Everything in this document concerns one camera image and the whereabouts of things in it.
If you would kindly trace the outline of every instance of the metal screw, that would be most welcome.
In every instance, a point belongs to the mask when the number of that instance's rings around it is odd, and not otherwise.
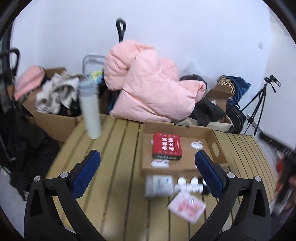
[[[40,176],[34,177],[34,181],[37,182],[40,180]]]
[[[229,172],[229,173],[227,173],[227,177],[229,177],[229,178],[234,178],[235,175],[234,175],[232,172]]]
[[[65,178],[65,177],[68,176],[68,173],[67,172],[62,172],[60,176],[61,176],[61,178]]]
[[[259,177],[259,176],[255,176],[255,180],[256,180],[257,182],[261,182],[261,177]]]

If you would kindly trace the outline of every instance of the black tripod leg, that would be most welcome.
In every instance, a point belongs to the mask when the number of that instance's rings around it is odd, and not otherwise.
[[[259,101],[258,101],[258,103],[257,103],[257,105],[256,105],[256,107],[255,107],[255,109],[254,109],[251,117],[248,119],[248,123],[247,124],[249,124],[249,125],[248,125],[247,129],[245,130],[244,134],[246,134],[247,130],[249,129],[249,127],[251,125],[251,123],[254,121],[255,115],[257,114],[257,111],[258,111],[258,109],[259,109],[259,107],[261,105],[261,102],[262,102],[262,99],[263,99],[263,96],[264,96],[264,91],[261,90],[258,93],[259,94],[262,93],[262,95],[259,96]]]
[[[263,90],[260,90],[255,96],[254,98],[242,109],[242,111],[247,108],[259,95],[260,93],[262,92]]]
[[[258,130],[258,127],[259,127],[259,123],[260,123],[261,116],[262,116],[262,113],[263,113],[263,108],[264,108],[265,98],[266,98],[266,91],[263,92],[263,105],[262,105],[262,108],[261,108],[261,112],[260,112],[260,116],[259,116],[259,119],[258,119],[257,126],[256,126],[256,128],[255,128],[255,130],[254,130],[254,136],[256,135],[257,130]]]

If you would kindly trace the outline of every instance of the red box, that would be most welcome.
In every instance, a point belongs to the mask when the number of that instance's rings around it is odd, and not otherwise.
[[[155,132],[152,156],[156,159],[179,161],[182,157],[180,136]]]

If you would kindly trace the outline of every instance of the white cap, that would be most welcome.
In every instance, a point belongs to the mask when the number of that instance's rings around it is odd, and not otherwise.
[[[191,179],[190,184],[198,184],[198,179],[197,177],[194,177]]]
[[[182,185],[182,184],[186,184],[186,183],[187,183],[186,178],[184,178],[184,177],[180,177],[180,178],[178,179],[178,184]]]

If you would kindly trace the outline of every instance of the cardboard tray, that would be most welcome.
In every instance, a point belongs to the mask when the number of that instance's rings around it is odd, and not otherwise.
[[[168,167],[152,167],[152,144],[154,132],[175,134],[180,136],[183,156],[179,161],[170,161]],[[201,141],[203,149],[209,157],[220,166],[228,170],[228,163],[222,148],[211,128],[202,126],[176,126],[169,122],[146,121],[141,134],[141,173],[142,175],[174,175],[200,176],[195,166],[196,150],[191,142]]]

